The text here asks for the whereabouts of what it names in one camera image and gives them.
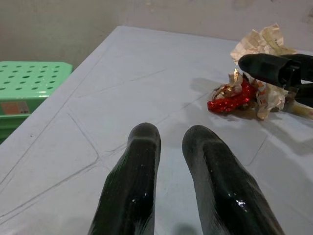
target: green plastic basket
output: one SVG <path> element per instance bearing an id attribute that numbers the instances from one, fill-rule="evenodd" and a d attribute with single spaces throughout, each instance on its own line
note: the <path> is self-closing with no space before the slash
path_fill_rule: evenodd
<path id="1" fill-rule="evenodd" d="M 0 144 L 72 70 L 63 62 L 0 62 Z"/>

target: table surface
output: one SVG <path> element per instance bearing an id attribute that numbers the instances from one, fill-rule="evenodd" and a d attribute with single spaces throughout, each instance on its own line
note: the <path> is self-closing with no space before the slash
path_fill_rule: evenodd
<path id="1" fill-rule="evenodd" d="M 106 176 L 141 122 L 156 125 L 162 140 L 156 235 L 202 235 L 181 150 L 197 124 L 215 131 L 256 178 L 286 234 L 312 234 L 312 121 L 207 110 L 209 94 L 235 68 L 236 43 L 116 28 L 0 145 L 0 234 L 86 235 Z"/>

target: glossy black plastic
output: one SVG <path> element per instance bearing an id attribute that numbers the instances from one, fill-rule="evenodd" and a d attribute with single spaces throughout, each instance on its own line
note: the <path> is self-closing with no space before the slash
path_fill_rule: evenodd
<path id="1" fill-rule="evenodd" d="M 296 88 L 298 92 L 294 99 L 313 107 L 313 83 L 301 82 L 313 82 L 313 56 L 248 54 L 240 58 L 238 65 L 243 71 L 261 81 L 286 90 L 290 90 L 290 87 Z"/>
<path id="2" fill-rule="evenodd" d="M 191 127 L 182 149 L 204 235 L 284 234 L 254 178 L 214 132 Z"/>
<path id="3" fill-rule="evenodd" d="M 161 140 L 149 123 L 136 126 L 108 175 L 89 235 L 153 235 Z"/>

